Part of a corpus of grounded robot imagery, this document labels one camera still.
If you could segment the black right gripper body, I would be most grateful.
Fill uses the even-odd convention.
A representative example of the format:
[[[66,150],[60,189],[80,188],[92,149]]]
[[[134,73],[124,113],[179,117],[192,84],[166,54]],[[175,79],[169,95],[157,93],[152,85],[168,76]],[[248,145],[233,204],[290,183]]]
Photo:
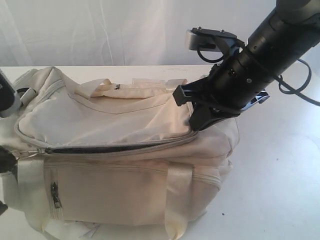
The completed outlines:
[[[214,99],[225,107],[242,109],[270,84],[270,76],[258,64],[270,69],[269,49],[237,49],[214,65],[208,76]]]

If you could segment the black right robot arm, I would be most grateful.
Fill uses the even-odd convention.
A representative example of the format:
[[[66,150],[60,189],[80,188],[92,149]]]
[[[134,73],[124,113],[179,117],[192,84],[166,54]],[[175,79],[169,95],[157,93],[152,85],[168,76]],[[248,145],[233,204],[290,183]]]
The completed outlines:
[[[250,35],[241,41],[224,30],[194,27],[186,44],[198,55],[220,52],[212,59],[208,76],[179,86],[174,99],[181,106],[193,105],[189,125],[202,131],[218,122],[238,117],[268,98],[266,87],[278,82],[279,90],[296,95],[315,106],[320,103],[303,94],[309,81],[299,88],[284,82],[282,73],[320,42],[320,3],[317,0],[278,0],[275,8]]]

